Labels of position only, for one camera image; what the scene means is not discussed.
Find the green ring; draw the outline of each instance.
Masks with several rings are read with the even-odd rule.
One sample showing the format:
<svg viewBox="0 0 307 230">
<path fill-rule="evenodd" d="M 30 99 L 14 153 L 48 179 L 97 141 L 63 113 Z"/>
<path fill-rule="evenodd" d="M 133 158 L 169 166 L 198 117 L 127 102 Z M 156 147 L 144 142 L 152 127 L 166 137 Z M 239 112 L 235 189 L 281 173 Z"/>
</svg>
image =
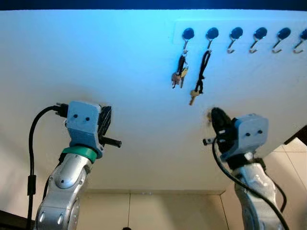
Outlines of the green ring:
<svg viewBox="0 0 307 230">
<path fill-rule="evenodd" d="M 94 150 L 88 147 L 84 147 L 84 146 L 68 147 L 68 148 L 65 148 L 62 153 L 73 153 L 73 154 L 77 154 L 77 155 L 86 157 L 92 162 L 92 164 L 95 162 L 97 158 L 97 154 Z"/>
</svg>

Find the white wall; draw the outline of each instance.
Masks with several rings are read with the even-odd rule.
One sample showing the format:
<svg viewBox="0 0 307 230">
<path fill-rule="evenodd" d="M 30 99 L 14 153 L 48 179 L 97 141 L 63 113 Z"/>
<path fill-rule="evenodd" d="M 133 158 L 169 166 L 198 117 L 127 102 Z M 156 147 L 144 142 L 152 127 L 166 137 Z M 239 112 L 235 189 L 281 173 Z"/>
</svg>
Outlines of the white wall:
<svg viewBox="0 0 307 230">
<path fill-rule="evenodd" d="M 296 55 L 292 48 L 306 18 L 307 12 L 296 11 L 0 12 L 0 133 L 1 143 L 7 144 L 1 152 L 6 161 L 1 161 L 0 197 L 9 194 L 18 205 L 27 199 L 27 138 L 35 115 L 55 102 L 79 99 L 111 105 L 108 136 L 123 141 L 121 149 L 106 147 L 103 159 L 94 164 L 90 188 L 225 189 L 228 180 L 201 143 L 213 136 L 206 112 L 219 106 L 230 116 L 267 117 L 269 138 L 260 155 L 305 125 L 307 52 Z M 175 28 L 185 23 L 196 36 L 188 44 L 184 88 L 173 90 L 170 78 L 183 46 L 174 39 Z M 205 71 L 205 94 L 189 106 L 208 44 L 201 36 L 213 26 L 220 35 Z M 236 26 L 242 26 L 244 35 L 235 43 L 236 52 L 227 54 L 228 34 Z M 249 54 L 252 33 L 261 26 L 268 35 L 257 44 L 259 51 Z M 283 51 L 273 54 L 276 33 L 286 26 L 292 33 L 281 43 Z M 68 143 L 63 119 L 46 115 L 34 139 L 41 183 Z M 14 189 L 8 193 L 12 167 L 18 176 L 12 177 Z M 14 209 L 6 206 L 0 208 Z"/>
</svg>

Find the beige floor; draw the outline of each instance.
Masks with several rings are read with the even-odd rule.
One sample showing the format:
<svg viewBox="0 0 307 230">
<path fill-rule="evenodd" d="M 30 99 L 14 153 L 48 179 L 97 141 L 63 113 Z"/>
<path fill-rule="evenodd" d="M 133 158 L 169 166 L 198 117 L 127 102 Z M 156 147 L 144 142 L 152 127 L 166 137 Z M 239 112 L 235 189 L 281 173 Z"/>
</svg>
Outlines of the beige floor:
<svg viewBox="0 0 307 230">
<path fill-rule="evenodd" d="M 307 229 L 307 147 L 295 139 L 265 157 L 267 173 L 283 188 L 291 230 Z M 242 230 L 231 184 L 221 195 L 86 194 L 78 230 Z M 277 195 L 277 202 L 282 202 Z"/>
</svg>

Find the dark ceiling edge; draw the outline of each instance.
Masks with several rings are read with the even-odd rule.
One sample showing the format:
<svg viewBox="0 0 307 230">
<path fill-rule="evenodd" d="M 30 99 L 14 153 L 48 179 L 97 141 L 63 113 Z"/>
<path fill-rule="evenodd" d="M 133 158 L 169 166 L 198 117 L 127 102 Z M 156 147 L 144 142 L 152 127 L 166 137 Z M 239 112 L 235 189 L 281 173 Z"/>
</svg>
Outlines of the dark ceiling edge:
<svg viewBox="0 0 307 230">
<path fill-rule="evenodd" d="M 307 0 L 0 0 L 0 10 L 190 10 L 307 11 Z"/>
</svg>

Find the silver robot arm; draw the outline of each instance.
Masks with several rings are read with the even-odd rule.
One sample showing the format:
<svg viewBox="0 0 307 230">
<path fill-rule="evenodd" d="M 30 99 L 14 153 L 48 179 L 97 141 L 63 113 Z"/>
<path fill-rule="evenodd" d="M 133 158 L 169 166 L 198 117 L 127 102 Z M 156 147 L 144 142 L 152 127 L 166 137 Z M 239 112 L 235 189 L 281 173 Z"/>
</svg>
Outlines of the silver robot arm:
<svg viewBox="0 0 307 230">
<path fill-rule="evenodd" d="M 110 106 L 77 101 L 68 105 L 65 125 L 70 147 L 63 150 L 59 165 L 48 179 L 48 193 L 37 211 L 35 230 L 77 228 L 80 196 L 92 164 L 102 157 L 105 144 L 121 146 L 121 141 L 104 137 L 110 120 Z"/>
<path fill-rule="evenodd" d="M 243 188 L 238 183 L 235 184 L 236 195 L 242 206 L 245 229 L 288 229 L 277 209 L 276 186 L 265 173 L 263 160 L 254 157 L 256 149 L 266 142 L 268 120 L 256 114 L 231 120 L 220 108 L 213 108 L 211 117 L 217 136 L 215 140 L 213 138 L 204 139 L 203 143 L 204 145 L 217 143 L 222 153 L 220 160 L 227 162 L 232 170 L 231 175 L 248 188 Z M 218 159 L 216 161 L 220 167 L 223 167 Z M 255 195 L 251 190 L 258 192 L 263 197 Z M 271 202 L 275 211 L 263 198 Z"/>
</svg>

